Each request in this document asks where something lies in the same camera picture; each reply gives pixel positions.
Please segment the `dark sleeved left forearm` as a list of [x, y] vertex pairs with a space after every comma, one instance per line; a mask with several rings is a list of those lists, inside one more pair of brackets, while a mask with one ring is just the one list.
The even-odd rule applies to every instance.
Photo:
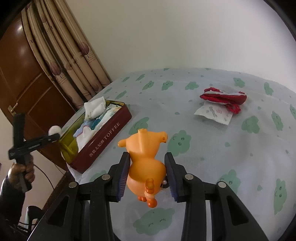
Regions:
[[18, 229], [25, 193], [10, 184], [8, 176], [1, 186], [1, 240], [27, 240], [28, 236]]

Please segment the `person's left hand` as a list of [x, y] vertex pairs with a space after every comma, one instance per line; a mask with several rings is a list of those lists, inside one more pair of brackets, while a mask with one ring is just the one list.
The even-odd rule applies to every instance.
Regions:
[[23, 177], [23, 173], [25, 173], [25, 179], [27, 181], [30, 183], [34, 181], [35, 173], [32, 155], [26, 156], [26, 165], [13, 163], [8, 172], [8, 180], [10, 184], [18, 188], [18, 186], [20, 186], [20, 176]]

